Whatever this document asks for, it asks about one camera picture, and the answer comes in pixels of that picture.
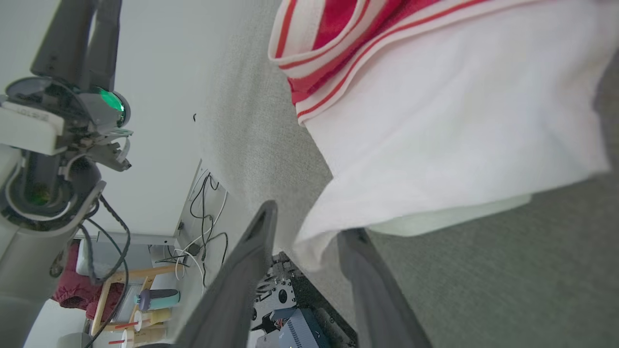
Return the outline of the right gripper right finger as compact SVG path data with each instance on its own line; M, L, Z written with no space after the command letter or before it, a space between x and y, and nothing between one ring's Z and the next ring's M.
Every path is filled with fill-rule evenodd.
M430 348L431 341L363 228L338 234L339 262L352 287L360 348Z

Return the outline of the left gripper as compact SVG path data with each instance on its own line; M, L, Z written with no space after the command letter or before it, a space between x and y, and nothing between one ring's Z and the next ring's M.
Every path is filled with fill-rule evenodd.
M117 172L131 167L130 141L118 143L132 134L124 128L130 108L112 93L121 8L121 0L60 1L31 64L36 77L12 82L1 97L2 145L68 162L87 156ZM89 86L97 88L72 89Z

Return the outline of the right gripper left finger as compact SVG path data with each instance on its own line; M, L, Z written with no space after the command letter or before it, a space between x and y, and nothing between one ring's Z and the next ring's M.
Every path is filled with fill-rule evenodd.
M244 348L259 280L272 264L277 204L265 201L177 335L177 348Z

